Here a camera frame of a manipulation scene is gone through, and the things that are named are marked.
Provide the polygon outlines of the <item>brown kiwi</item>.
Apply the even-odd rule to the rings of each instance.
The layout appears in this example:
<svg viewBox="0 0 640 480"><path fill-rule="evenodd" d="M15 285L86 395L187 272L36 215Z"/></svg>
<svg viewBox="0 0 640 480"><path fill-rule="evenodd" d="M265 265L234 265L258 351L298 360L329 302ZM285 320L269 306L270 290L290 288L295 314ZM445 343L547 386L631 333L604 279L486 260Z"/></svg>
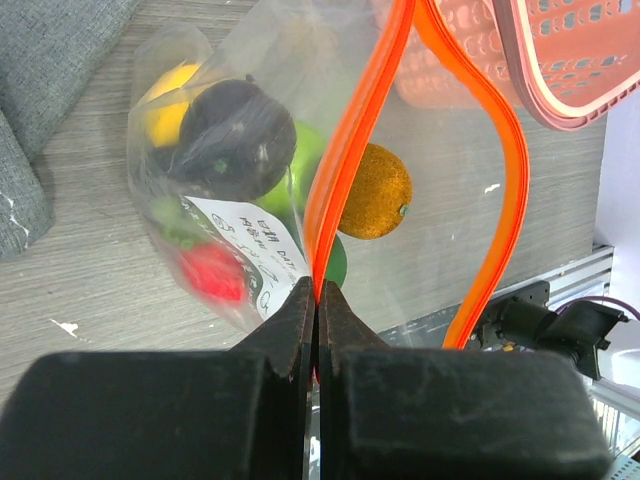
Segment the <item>brown kiwi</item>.
<svg viewBox="0 0 640 480"><path fill-rule="evenodd" d="M404 220L412 198L413 184L404 162L385 147L369 143L338 230L360 240L388 235Z"/></svg>

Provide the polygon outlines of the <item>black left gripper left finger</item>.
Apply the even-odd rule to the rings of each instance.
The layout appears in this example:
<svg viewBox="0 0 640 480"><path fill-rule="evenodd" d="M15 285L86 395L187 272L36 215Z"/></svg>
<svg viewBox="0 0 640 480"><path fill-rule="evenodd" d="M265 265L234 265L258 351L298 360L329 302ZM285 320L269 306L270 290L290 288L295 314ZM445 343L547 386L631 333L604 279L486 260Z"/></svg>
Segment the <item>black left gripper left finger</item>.
<svg viewBox="0 0 640 480"><path fill-rule="evenodd" d="M304 479L309 278L229 350L58 352L1 415L5 479Z"/></svg>

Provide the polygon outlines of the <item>clear zip bag orange zipper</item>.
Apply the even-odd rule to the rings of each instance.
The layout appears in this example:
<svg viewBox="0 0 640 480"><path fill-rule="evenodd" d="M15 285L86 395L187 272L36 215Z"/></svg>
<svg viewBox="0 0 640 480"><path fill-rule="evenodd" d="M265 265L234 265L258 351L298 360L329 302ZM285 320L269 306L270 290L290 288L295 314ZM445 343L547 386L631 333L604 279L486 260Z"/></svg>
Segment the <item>clear zip bag orange zipper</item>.
<svg viewBox="0 0 640 480"><path fill-rule="evenodd" d="M156 31L135 51L127 128L134 204L175 282L219 318L244 331L267 321L302 278L317 302L332 246L347 255L342 287L369 326L399 324L441 305L457 306L440 346L466 348L515 250L529 196L530 160L517 115L474 64L435 1L259 1L217 46L189 23ZM249 80L327 144L306 206L276 216L254 200L222 200L171 178L177 145L154 147L148 90L167 71L201 63L184 89ZM338 230L366 146L405 164L413 198L388 235L360 240ZM247 299L196 293L150 213L159 197L203 212L242 265Z"/></svg>

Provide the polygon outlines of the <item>yellow pear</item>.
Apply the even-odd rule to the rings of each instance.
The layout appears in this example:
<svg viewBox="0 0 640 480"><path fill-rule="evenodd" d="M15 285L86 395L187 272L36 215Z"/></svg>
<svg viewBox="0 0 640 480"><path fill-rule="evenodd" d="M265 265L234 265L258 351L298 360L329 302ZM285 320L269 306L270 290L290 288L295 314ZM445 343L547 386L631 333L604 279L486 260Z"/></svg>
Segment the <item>yellow pear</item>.
<svg viewBox="0 0 640 480"><path fill-rule="evenodd" d="M183 86L195 75L201 63L184 63L165 72L148 90L146 98L153 102L172 93L169 100L154 104L145 113L146 133L154 147L177 145L182 120L199 93L201 87L184 89Z"/></svg>

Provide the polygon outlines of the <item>red apple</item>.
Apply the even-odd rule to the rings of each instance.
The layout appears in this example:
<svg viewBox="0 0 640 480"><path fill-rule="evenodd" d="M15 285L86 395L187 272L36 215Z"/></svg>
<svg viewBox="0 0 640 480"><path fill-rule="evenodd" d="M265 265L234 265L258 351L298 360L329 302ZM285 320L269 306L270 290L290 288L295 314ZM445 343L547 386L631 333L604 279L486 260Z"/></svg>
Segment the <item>red apple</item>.
<svg viewBox="0 0 640 480"><path fill-rule="evenodd" d="M189 285L205 298L229 303L247 299L243 267L223 246L196 245L181 253L180 267Z"/></svg>

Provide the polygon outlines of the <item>green apple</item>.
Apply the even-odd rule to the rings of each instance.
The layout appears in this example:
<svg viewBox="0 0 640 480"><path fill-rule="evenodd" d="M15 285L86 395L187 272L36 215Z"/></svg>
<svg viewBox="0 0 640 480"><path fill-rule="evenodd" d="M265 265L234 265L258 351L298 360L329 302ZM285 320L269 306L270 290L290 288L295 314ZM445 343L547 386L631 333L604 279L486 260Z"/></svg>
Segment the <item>green apple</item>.
<svg viewBox="0 0 640 480"><path fill-rule="evenodd" d="M296 149L289 169L267 194L255 203L276 216L302 212L326 148L326 137L305 122L295 120Z"/></svg>

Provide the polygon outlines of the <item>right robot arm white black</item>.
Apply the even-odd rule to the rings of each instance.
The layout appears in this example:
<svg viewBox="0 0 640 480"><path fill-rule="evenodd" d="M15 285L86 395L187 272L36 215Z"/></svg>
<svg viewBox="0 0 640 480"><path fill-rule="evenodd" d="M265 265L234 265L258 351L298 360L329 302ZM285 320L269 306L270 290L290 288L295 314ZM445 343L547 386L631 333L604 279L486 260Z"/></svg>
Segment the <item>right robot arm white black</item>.
<svg viewBox="0 0 640 480"><path fill-rule="evenodd" d="M471 332L468 349L490 350L511 345L543 350L569 360L593 381L602 379L598 354L619 324L639 318L631 305L607 296L584 296L550 309L550 284L530 286L491 300Z"/></svg>

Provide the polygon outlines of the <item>dark plum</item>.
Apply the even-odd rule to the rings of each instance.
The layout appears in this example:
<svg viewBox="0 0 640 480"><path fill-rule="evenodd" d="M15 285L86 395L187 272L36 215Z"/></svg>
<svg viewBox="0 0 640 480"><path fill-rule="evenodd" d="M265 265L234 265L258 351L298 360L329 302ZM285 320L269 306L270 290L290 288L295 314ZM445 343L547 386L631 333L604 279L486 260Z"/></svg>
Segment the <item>dark plum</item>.
<svg viewBox="0 0 640 480"><path fill-rule="evenodd" d="M181 122L167 173L222 200L268 193L289 170L297 133L289 111L249 80L200 93Z"/></svg>

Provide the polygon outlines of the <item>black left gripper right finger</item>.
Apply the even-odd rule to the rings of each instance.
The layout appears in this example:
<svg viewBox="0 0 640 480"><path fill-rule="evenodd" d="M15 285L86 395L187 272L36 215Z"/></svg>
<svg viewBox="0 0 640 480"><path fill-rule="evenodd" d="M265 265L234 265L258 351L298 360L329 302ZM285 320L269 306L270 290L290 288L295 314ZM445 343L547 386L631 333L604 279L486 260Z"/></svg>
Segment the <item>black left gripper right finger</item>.
<svg viewBox="0 0 640 480"><path fill-rule="evenodd" d="M612 464L556 354L393 348L332 282L318 334L325 479L600 479Z"/></svg>

